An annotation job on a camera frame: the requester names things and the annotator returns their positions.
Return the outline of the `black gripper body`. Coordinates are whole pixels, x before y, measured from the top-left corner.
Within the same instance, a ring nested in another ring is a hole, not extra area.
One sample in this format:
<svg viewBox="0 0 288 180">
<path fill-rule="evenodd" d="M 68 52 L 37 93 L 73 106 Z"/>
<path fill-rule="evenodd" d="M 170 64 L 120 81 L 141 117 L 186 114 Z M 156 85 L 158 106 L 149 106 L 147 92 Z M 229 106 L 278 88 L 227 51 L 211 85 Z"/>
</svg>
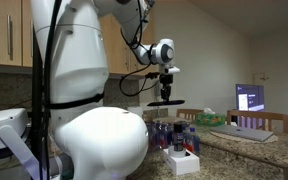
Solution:
<svg viewBox="0 0 288 180">
<path fill-rule="evenodd" d="M 173 75 L 158 72 L 149 72 L 145 75 L 146 78 L 154 79 L 158 78 L 158 82 L 162 85 L 160 89 L 161 98 L 164 101 L 168 101 L 171 95 L 171 84 L 173 83 Z"/>
</svg>

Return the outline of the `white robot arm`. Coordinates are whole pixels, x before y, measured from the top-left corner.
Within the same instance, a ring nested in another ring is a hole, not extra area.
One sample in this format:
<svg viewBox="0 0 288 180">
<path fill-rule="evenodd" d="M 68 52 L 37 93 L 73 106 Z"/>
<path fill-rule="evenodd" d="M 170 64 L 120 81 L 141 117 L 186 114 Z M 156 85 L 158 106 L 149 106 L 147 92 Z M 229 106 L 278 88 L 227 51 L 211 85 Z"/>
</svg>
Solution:
<svg viewBox="0 0 288 180">
<path fill-rule="evenodd" d="M 166 78 L 176 71 L 173 41 L 141 43 L 154 0 L 30 1 L 52 135 L 73 161 L 73 180 L 126 180 L 146 156 L 148 131 L 141 116 L 101 103 L 109 70 L 99 19 L 112 15 L 139 63 Z"/>
</svg>

